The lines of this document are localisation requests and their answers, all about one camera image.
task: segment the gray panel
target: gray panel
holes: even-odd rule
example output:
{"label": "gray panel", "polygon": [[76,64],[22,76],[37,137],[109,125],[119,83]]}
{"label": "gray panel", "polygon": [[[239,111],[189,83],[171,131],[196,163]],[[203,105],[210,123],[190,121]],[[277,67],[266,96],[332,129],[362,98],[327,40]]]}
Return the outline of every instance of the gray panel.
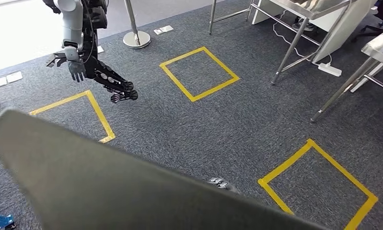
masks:
{"label": "gray panel", "polygon": [[0,159],[47,230],[324,229],[16,111]]}

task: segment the gray carpet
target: gray carpet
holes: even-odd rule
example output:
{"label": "gray carpet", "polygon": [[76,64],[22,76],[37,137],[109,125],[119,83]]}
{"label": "gray carpet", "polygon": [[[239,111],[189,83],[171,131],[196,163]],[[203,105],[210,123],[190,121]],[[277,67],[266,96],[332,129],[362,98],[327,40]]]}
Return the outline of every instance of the gray carpet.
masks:
{"label": "gray carpet", "polygon": [[[217,15],[245,5],[242,0],[221,2]],[[346,43],[332,55],[332,65],[343,70],[340,78],[303,63],[271,86],[270,78],[288,48],[273,34],[272,22],[252,26],[241,15],[216,23],[209,36],[209,12],[210,7],[204,7],[141,27],[152,36],[152,43],[141,50],[124,47],[124,34],[102,41],[105,53],[100,60],[134,82],[136,101],[112,104],[100,85],[90,80],[75,83],[66,66],[48,69],[42,59],[21,69],[23,80],[0,88],[0,111],[13,107],[29,112],[89,89],[116,135],[109,145],[202,180],[222,176],[245,196],[275,208],[278,205],[257,180],[311,138],[379,198],[359,229],[383,229],[383,89],[367,83],[355,94],[343,96],[318,123],[309,122],[366,59],[360,49],[369,38]],[[360,27],[376,22],[368,15]],[[152,32],[165,25],[174,31]],[[292,32],[281,26],[277,30],[292,40]],[[159,64],[202,46],[240,80],[192,103]],[[314,47],[302,40],[298,48],[306,54]],[[168,68],[193,94],[229,78],[204,54]],[[89,124],[98,121],[85,98],[38,116],[93,139],[106,135],[101,126],[89,130]],[[269,184],[296,215],[332,229],[343,229],[366,199],[312,150]],[[19,229],[39,229],[32,208],[0,165],[0,214],[8,213],[15,215]]]}

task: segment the shoe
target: shoe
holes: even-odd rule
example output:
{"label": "shoe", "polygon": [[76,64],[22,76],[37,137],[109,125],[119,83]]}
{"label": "shoe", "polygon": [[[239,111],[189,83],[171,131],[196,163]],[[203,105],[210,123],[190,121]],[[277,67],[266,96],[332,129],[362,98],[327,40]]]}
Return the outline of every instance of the shoe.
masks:
{"label": "shoe", "polygon": [[241,194],[241,192],[235,186],[230,184],[228,181],[225,181],[223,178],[212,177],[211,179],[208,180],[208,183],[215,185],[217,188],[228,190],[233,193]]}
{"label": "shoe", "polygon": [[[300,21],[298,23],[293,24],[292,27],[295,30],[299,30],[302,24],[303,24],[303,19],[300,19]],[[313,31],[314,28],[315,28],[315,25],[311,23],[307,23],[306,27],[304,28],[304,31]]]}

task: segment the metal frame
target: metal frame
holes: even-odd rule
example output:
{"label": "metal frame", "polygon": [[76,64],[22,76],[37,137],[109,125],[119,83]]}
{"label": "metal frame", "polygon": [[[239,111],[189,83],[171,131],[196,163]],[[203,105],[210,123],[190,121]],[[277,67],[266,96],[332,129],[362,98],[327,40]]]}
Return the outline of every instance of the metal frame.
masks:
{"label": "metal frame", "polygon": [[[327,33],[327,35],[325,36],[325,38],[322,40],[321,43],[307,37],[306,35],[303,35],[303,32],[304,32],[304,29],[307,25],[307,23],[309,22],[310,18],[308,17],[304,17],[304,21],[300,27],[300,29],[298,31],[296,31],[293,27],[291,27],[290,25],[288,25],[287,23],[283,22],[282,20],[280,20],[279,18],[276,18],[272,15],[270,15],[269,13],[267,13],[266,11],[264,11],[263,9],[261,9],[259,7],[259,5],[256,5],[254,4],[254,0],[251,0],[251,4],[249,5],[249,8],[248,9],[245,9],[245,10],[242,10],[242,11],[238,11],[238,12],[235,12],[235,13],[232,13],[232,14],[229,14],[229,15],[226,15],[226,16],[223,16],[223,17],[220,17],[218,19],[214,19],[214,14],[215,14],[215,8],[216,8],[216,4],[217,4],[217,0],[214,0],[213,4],[212,4],[212,9],[211,9],[211,18],[210,18],[210,21],[209,21],[209,34],[211,35],[212,33],[212,25],[216,22],[219,22],[219,21],[222,21],[224,19],[227,19],[227,18],[231,18],[233,16],[236,16],[236,15],[239,15],[241,13],[245,13],[245,12],[249,12],[247,17],[246,17],[246,21],[248,20],[249,18],[249,15],[251,14],[251,11],[252,11],[252,8],[255,8],[256,10],[262,12],[263,14],[265,14],[266,16],[268,16],[269,18],[273,19],[274,21],[278,22],[279,24],[283,25],[284,27],[288,28],[289,30],[293,31],[296,33],[296,36],[294,37],[293,39],[293,42],[291,43],[289,49],[287,50],[278,70],[276,71],[275,75],[273,76],[272,78],[272,85],[274,85],[279,77],[279,74],[290,69],[291,67],[307,60],[307,61],[312,61],[313,58],[316,56],[316,54],[320,51],[320,49],[322,48],[322,46],[327,42],[327,40],[330,38],[331,36],[331,33],[332,31],[335,29],[335,27],[338,25],[338,23],[341,21],[342,17],[345,15],[345,13],[347,12],[348,10],[348,7],[349,5],[345,6],[345,9],[341,12],[341,14],[338,16],[337,20],[334,22],[334,24],[332,25],[331,29],[329,30],[329,32]],[[305,56],[305,57],[302,57],[296,61],[294,61],[293,63],[291,64],[288,64],[287,66],[286,65],[286,62],[287,62],[287,59],[290,57],[291,53],[293,52],[294,48],[296,47],[299,39],[301,37],[304,37],[305,39],[307,39],[308,41],[312,42],[313,44],[317,45],[318,48],[315,52]]]}
{"label": "metal frame", "polygon": [[[278,70],[276,71],[275,75],[273,76],[272,78],[272,81],[270,82],[272,85],[275,85],[276,84],[276,81],[277,79],[279,78],[279,74],[281,74],[282,72],[290,69],[291,67],[303,62],[304,60],[307,60],[307,61],[312,61],[312,60],[309,60],[308,58],[313,58],[316,56],[316,54],[320,51],[321,47],[327,42],[327,40],[330,38],[331,36],[331,33],[332,31],[335,29],[335,27],[337,26],[337,24],[341,21],[342,17],[345,15],[345,13],[347,12],[348,10],[348,6],[345,7],[345,9],[341,12],[341,14],[338,16],[337,20],[334,22],[334,24],[332,25],[331,29],[328,31],[327,35],[324,37],[324,39],[322,40],[321,43],[318,43],[316,41],[314,41],[313,39],[303,35],[303,32],[304,32],[304,29],[307,25],[307,23],[309,22],[309,18],[307,17],[304,17],[303,19],[303,22],[302,22],[302,25],[300,26],[300,29],[298,31],[296,31],[293,27],[289,26],[288,24],[286,24],[285,22],[283,22],[282,20],[268,14],[266,11],[264,11],[263,9],[261,9],[258,5],[255,5],[254,3],[251,4],[251,6],[257,10],[259,10],[260,12],[262,12],[263,14],[265,14],[266,16],[268,16],[269,18],[275,20],[276,22],[278,22],[279,24],[283,25],[284,27],[290,29],[291,31],[295,32],[296,33],[296,36],[294,37],[289,49],[287,50],[287,53],[285,54]],[[297,61],[289,64],[288,66],[285,67],[286,65],[286,61],[287,59],[290,57],[291,53],[293,52],[294,48],[296,47],[299,39],[301,37],[304,37],[305,39],[307,39],[308,41],[316,44],[318,46],[317,50],[305,57],[302,57],[300,59],[298,59]]]}
{"label": "metal frame", "polygon": [[352,74],[352,76],[341,86],[341,88],[338,89],[334,93],[334,95],[321,107],[320,110],[314,116],[310,119],[312,122],[315,122],[317,118],[336,100],[338,99],[343,93],[345,93],[349,88],[351,88],[351,85],[356,84],[358,82],[358,79],[362,78],[363,76],[370,79],[371,81],[375,82],[376,84],[383,87],[383,84],[376,80],[374,77],[369,76],[366,73],[369,73],[371,70],[376,68],[379,64],[379,61],[373,59],[372,57],[369,57],[362,65],[359,67],[355,73]]}
{"label": "metal frame", "polygon": [[249,8],[247,8],[247,9],[244,9],[244,10],[241,10],[241,11],[238,11],[238,12],[235,12],[235,13],[231,13],[229,15],[226,15],[226,16],[214,19],[215,7],[217,6],[217,0],[214,0],[213,3],[212,3],[211,16],[210,16],[210,20],[209,20],[209,29],[208,29],[209,35],[212,34],[212,25],[214,23],[222,21],[224,19],[232,18],[233,16],[236,16],[236,15],[248,12],[248,15],[245,18],[245,21],[248,21],[248,18],[251,15],[251,9],[252,9],[253,2],[254,2],[254,0],[250,0]]}

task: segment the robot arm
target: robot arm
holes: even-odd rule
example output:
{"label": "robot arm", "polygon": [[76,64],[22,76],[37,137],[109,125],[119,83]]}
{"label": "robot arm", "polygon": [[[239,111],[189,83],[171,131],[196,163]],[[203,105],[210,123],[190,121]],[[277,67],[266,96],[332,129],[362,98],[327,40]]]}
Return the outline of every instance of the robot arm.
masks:
{"label": "robot arm", "polygon": [[133,83],[98,60],[97,29],[106,28],[105,0],[43,0],[54,13],[63,14],[64,53],[54,53],[48,67],[68,62],[74,81],[93,79],[111,92],[111,101],[136,100]]}
{"label": "robot arm", "polygon": [[82,17],[81,0],[54,0],[55,6],[63,14],[64,54],[69,61],[78,61],[78,52],[82,50]]}

